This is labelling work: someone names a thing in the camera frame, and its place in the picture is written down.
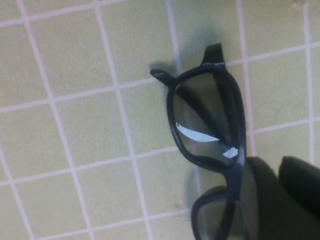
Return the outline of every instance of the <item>clear lens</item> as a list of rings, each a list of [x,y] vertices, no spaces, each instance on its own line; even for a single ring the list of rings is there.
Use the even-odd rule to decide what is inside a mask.
[[[182,82],[175,91],[173,111],[178,134],[188,152],[227,166],[234,163],[238,147],[232,144],[226,110],[212,74]]]
[[[244,240],[238,201],[210,202],[200,208],[197,217],[201,240]]]

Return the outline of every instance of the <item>eyeglasses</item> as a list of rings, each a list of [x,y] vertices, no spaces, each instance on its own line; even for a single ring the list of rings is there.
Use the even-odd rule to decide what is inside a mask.
[[[220,43],[205,49],[200,66],[178,77],[152,69],[168,88],[167,115],[176,145],[193,164],[222,174],[192,206],[196,240],[242,240],[240,190],[246,159],[246,123],[236,80],[227,71]]]

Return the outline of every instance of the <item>black glasses frame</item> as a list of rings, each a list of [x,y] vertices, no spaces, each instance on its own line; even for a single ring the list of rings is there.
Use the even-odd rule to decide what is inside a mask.
[[[201,65],[180,74],[178,77],[159,69],[152,69],[150,74],[169,87],[166,99],[169,126],[174,141],[183,156],[201,168],[222,174],[226,179],[227,186],[215,187],[205,192],[193,204],[191,211],[191,224],[195,239],[201,240],[198,226],[200,208],[213,201],[228,200],[220,222],[221,234],[216,238],[223,240],[223,236],[228,236],[231,228],[236,208],[235,201],[240,201],[240,190],[246,160],[246,122],[241,92],[236,80],[226,69],[222,45],[217,43],[207,46]],[[188,79],[202,74],[212,74],[214,76],[213,81],[215,81],[222,101],[231,132],[231,139],[221,133],[217,122],[208,114],[208,110],[206,110],[197,95],[193,94],[191,89],[182,85]],[[176,126],[174,115],[175,94],[178,94],[201,116],[205,124],[224,145],[237,147],[238,155],[232,165],[225,165],[221,161],[208,156],[196,156],[187,151]]]

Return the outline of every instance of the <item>tiled surface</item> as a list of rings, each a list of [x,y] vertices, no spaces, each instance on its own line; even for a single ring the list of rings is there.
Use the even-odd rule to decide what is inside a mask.
[[[174,59],[163,0],[134,0],[101,8],[119,83],[150,77],[151,65]],[[168,66],[175,72],[176,66]]]
[[[310,21],[310,36],[311,41],[320,41],[320,2],[317,0],[310,0],[309,7],[309,21]]]
[[[25,27],[0,28],[0,43],[0,107],[46,98]]]
[[[167,110],[167,90],[153,82],[121,91],[136,154],[175,146]]]
[[[0,2],[0,21],[14,19],[20,16],[20,10],[16,1],[2,0]]]
[[[243,19],[249,56],[302,45],[304,19],[292,0],[243,0]]]
[[[3,240],[27,239],[28,234],[10,186],[0,188],[0,232]]]
[[[29,15],[90,3],[90,0],[23,0]]]
[[[55,96],[112,84],[93,9],[34,21],[32,27]]]
[[[154,240],[185,239],[194,240],[189,214],[169,216],[151,221]]]
[[[68,167],[50,105],[1,114],[0,127],[0,143],[14,178]]]
[[[93,226],[142,217],[130,161],[83,170],[78,175]]]
[[[85,221],[71,174],[17,185],[36,237],[83,229]]]
[[[320,47],[315,48],[312,52],[312,76],[313,76],[313,108],[314,116],[320,117]]]
[[[188,210],[226,180],[178,152],[149,70],[198,66],[212,43],[241,90],[247,155],[320,167],[317,1],[17,2],[0,3],[1,239],[194,239]]]
[[[172,0],[177,43],[183,70],[200,65],[206,46],[223,43],[227,61],[241,58],[235,0]]]
[[[197,199],[193,165],[181,153],[138,160],[147,211],[151,215],[190,208]]]
[[[62,101],[57,108],[75,165],[129,154],[114,92]]]
[[[249,64],[256,129],[308,118],[305,62],[305,51],[298,51]]]
[[[106,230],[97,231],[94,234],[96,240],[106,239],[132,239],[148,240],[146,225],[143,222],[117,226]]]

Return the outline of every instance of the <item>square tile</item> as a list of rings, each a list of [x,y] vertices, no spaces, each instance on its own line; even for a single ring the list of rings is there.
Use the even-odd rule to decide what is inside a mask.
[[[0,56],[0,108],[47,97],[24,25],[0,28]]]
[[[150,77],[150,64],[172,63],[175,54],[163,0],[130,0],[101,7],[119,83]]]
[[[255,129],[309,117],[305,51],[253,61],[249,76]]]
[[[7,175],[6,175],[5,170],[0,162],[0,182],[3,182],[5,180],[7,180]]]
[[[136,154],[175,146],[167,117],[167,87],[160,82],[121,90]]]
[[[198,168],[198,172],[203,193],[218,186],[227,186],[225,177],[220,173],[209,171],[201,167]]]
[[[184,70],[199,66],[214,43],[222,43],[227,61],[242,57],[235,0],[173,0],[172,9]]]
[[[0,115],[0,143],[14,178],[68,168],[49,105]]]
[[[29,15],[90,3],[90,0],[23,0]]]
[[[190,214],[158,218],[150,221],[154,240],[194,240]]]
[[[142,217],[131,161],[82,170],[78,177],[93,226]]]
[[[309,162],[309,125],[287,127],[255,135],[257,156],[278,173],[284,156],[294,156]]]
[[[137,164],[149,215],[191,208],[198,196],[195,170],[180,152],[142,158]]]
[[[309,26],[310,38],[312,42],[320,41],[320,2],[309,0]]]
[[[234,77],[241,92],[241,98],[243,102],[244,108],[244,115],[245,115],[245,127],[249,130],[249,116],[248,116],[248,106],[247,106],[247,99],[246,99],[246,83],[245,83],[245,73],[244,73],[244,66],[242,64],[237,64],[233,66],[227,67],[228,72]]]
[[[55,96],[112,85],[93,9],[31,23]]]
[[[148,240],[144,222],[116,226],[94,233],[95,240]]]
[[[21,17],[17,1],[1,0],[0,2],[0,22]]]
[[[303,11],[292,8],[292,0],[242,2],[248,55],[273,52],[305,43]]]
[[[0,187],[0,232],[2,240],[29,239],[10,186]]]
[[[114,92],[57,104],[76,166],[129,155]]]
[[[314,149],[315,165],[320,168],[320,121],[314,123]]]
[[[320,47],[311,50],[312,80],[313,80],[313,111],[314,116],[320,116]]]
[[[19,183],[17,189],[37,238],[86,227],[71,174]]]

